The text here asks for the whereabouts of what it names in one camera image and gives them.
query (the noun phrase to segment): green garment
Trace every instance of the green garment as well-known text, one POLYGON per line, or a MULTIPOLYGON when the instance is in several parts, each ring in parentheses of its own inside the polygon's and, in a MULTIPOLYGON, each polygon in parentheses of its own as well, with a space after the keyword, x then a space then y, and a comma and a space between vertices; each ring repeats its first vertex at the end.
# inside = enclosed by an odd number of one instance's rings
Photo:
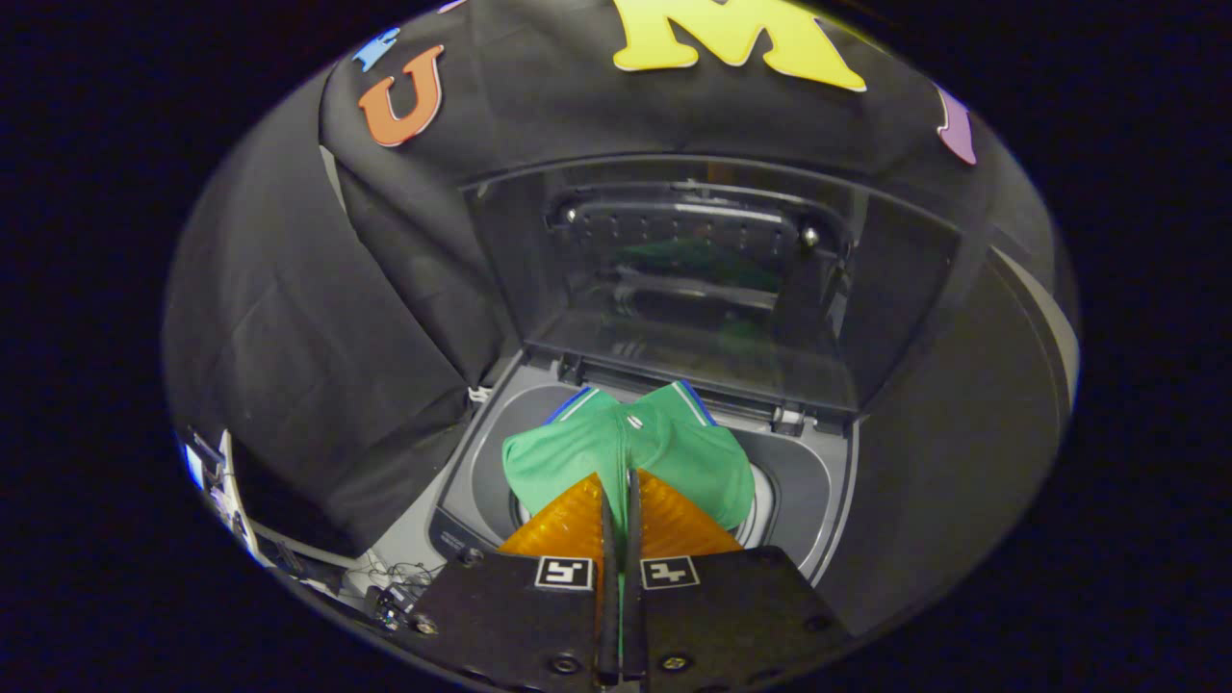
POLYGON ((631 404, 585 387, 545 425, 506 438, 503 456, 509 487, 531 514, 598 472, 621 547, 630 469, 654 474, 723 529, 744 522, 753 504, 749 459, 685 381, 631 404))

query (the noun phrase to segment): screw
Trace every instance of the screw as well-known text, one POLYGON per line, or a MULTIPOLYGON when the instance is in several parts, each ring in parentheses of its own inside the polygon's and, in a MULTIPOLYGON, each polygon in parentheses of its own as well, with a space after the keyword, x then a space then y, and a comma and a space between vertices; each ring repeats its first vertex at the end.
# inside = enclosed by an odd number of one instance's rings
POLYGON ((478 549, 467 549, 462 552, 462 565, 471 567, 479 565, 483 561, 483 551, 478 549))
POLYGON ((680 671, 689 666, 689 657, 681 655, 670 655, 663 657, 663 661, 659 662, 659 666, 663 667, 663 670, 665 671, 680 671))
POLYGON ((436 630, 436 624, 426 617, 418 617, 415 619, 415 630, 423 633, 424 635, 436 635, 440 633, 436 630))
POLYGON ((568 655, 562 655, 552 660, 551 667, 556 673, 563 673, 565 676, 578 673, 578 671, 582 670, 582 665, 578 663, 578 660, 574 660, 568 655))

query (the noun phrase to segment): washing machine lid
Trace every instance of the washing machine lid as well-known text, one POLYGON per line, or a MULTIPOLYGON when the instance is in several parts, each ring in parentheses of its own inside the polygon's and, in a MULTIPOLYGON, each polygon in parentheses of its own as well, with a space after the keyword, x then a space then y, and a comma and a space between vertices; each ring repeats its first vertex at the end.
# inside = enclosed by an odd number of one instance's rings
POLYGON ((463 197, 529 348, 797 412, 857 413, 968 279, 954 223, 759 162, 588 159, 463 197))

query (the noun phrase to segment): black background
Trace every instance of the black background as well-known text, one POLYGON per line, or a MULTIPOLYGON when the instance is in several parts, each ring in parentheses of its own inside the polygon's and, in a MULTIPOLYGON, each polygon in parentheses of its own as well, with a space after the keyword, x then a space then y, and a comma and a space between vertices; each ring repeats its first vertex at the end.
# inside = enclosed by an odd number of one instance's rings
MULTIPOLYGON (((447 689, 304 609, 201 511, 158 351, 174 243, 213 166, 418 4, 193 5, 10 21, 4 344, 28 377, 5 408, 12 689, 447 689)), ((951 597, 792 689, 1228 689, 1215 561, 1232 475, 1204 466, 1227 438, 1226 20, 1214 2, 866 6, 833 10, 979 111, 1037 181, 1074 258, 1084 363, 1019 528, 951 597)))

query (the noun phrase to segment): black fabric cover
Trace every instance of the black fabric cover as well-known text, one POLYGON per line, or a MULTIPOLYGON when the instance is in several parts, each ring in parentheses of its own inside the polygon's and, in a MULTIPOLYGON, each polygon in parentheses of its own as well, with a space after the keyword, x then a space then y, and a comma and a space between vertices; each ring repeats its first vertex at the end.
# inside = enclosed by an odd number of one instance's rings
MULTIPOLYGON (((402 22, 367 73, 350 59, 357 42, 249 133, 192 213, 164 332, 176 425, 211 441, 229 428, 265 487, 285 482, 250 503, 257 522, 339 552, 371 545, 446 462, 468 420, 467 385, 490 383, 516 346, 458 186, 521 166, 633 153, 777 162, 991 237, 997 168, 945 148, 934 85, 823 26, 866 92, 775 73, 765 33, 737 68, 676 27, 699 48, 695 67, 622 72, 610 0, 472 0, 402 22), (395 76, 393 109, 409 112, 402 65, 436 44, 435 121, 378 146, 360 96, 395 76)), ((982 158, 1000 147, 977 117, 972 131, 982 158)), ((1031 215, 1002 217, 1005 236, 1031 243, 1011 228, 1031 215)), ((1026 250, 1047 266, 1051 249, 1026 250)))
POLYGON ((193 211, 171 271, 165 377, 177 427, 209 441, 229 428, 251 450, 253 519, 357 555, 444 466, 468 400, 329 185, 324 81, 261 121, 193 211))

